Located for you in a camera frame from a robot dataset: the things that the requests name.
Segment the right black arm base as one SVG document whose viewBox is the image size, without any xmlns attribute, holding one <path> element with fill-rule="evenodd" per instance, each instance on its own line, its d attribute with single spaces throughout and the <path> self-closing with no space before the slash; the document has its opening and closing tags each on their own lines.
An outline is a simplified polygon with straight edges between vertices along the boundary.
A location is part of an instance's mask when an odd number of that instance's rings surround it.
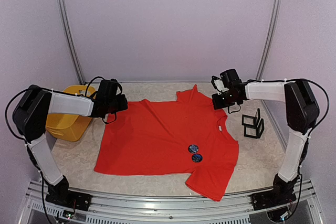
<svg viewBox="0 0 336 224">
<path fill-rule="evenodd" d="M 285 182 L 278 176 L 278 174 L 276 174 L 273 181 L 273 188 L 271 190 L 251 195 L 254 211 L 296 201 L 297 198 L 294 192 L 294 185 L 298 179 L 299 175 L 297 175 L 293 180 Z"/>
</svg>

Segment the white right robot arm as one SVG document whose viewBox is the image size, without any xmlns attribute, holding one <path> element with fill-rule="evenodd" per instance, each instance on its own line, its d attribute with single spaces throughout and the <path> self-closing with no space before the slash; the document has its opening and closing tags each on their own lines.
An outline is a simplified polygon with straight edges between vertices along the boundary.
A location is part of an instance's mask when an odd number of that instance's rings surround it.
<svg viewBox="0 0 336 224">
<path fill-rule="evenodd" d="M 238 77 L 212 76 L 216 89 L 212 96 L 214 109 L 241 105 L 247 100 L 282 102 L 286 106 L 286 120 L 289 138 L 285 157 L 279 172 L 275 175 L 269 201 L 281 204 L 293 193 L 293 187 L 300 176 L 301 164 L 306 158 L 312 131 L 321 123 L 320 109 L 312 92 L 313 81 L 307 79 L 242 82 Z"/>
</svg>

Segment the red t-shirt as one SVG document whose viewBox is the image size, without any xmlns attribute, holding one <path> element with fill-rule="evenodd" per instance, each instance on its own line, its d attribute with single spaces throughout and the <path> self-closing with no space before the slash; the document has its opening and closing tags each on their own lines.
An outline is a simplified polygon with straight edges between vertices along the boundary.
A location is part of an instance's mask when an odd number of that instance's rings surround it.
<svg viewBox="0 0 336 224">
<path fill-rule="evenodd" d="M 239 145 L 226 129 L 227 114 L 197 87 L 176 100 L 129 102 L 110 114 L 94 171 L 107 175 L 188 174 L 186 186 L 220 201 L 238 161 Z M 203 156 L 192 161 L 188 146 Z"/>
</svg>

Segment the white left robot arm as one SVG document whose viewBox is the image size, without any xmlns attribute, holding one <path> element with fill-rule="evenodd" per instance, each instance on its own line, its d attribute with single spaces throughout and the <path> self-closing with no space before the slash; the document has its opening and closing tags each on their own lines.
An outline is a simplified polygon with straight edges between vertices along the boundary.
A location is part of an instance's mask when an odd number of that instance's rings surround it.
<svg viewBox="0 0 336 224">
<path fill-rule="evenodd" d="M 17 94 L 21 97 L 12 120 L 18 132 L 13 136 L 24 141 L 27 153 L 50 195 L 66 206 L 73 201 L 66 177 L 58 168 L 46 140 L 46 123 L 50 114 L 71 114 L 104 119 L 128 108 L 123 88 L 116 79 L 100 82 L 99 89 L 90 96 L 69 94 L 31 85 Z"/>
</svg>

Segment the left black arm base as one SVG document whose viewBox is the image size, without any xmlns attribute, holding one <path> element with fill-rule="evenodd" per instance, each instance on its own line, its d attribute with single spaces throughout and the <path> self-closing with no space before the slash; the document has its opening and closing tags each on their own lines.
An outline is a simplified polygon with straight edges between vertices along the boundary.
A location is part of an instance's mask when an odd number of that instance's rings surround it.
<svg viewBox="0 0 336 224">
<path fill-rule="evenodd" d="M 72 208 L 74 210 L 88 211 L 92 196 L 69 189 L 69 183 L 65 176 L 56 185 L 45 181 L 48 186 L 46 201 L 55 205 Z"/>
</svg>

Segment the white round brooch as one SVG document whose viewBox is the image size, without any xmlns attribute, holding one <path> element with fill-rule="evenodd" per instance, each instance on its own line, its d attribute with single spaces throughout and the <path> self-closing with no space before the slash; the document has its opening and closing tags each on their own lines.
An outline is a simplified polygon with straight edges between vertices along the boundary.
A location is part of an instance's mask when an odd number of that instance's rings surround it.
<svg viewBox="0 0 336 224">
<path fill-rule="evenodd" d="M 200 163 L 203 160 L 203 156 L 200 153 L 194 153 L 192 155 L 192 161 L 195 163 Z"/>
</svg>

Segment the blue brooch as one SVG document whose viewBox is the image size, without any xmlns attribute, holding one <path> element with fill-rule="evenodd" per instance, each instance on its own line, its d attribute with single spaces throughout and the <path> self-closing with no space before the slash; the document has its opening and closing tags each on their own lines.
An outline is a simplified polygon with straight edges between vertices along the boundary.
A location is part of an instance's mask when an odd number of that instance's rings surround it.
<svg viewBox="0 0 336 224">
<path fill-rule="evenodd" d="M 188 146 L 188 151 L 192 154 L 196 154 L 199 151 L 199 147 L 195 144 L 189 145 Z"/>
</svg>

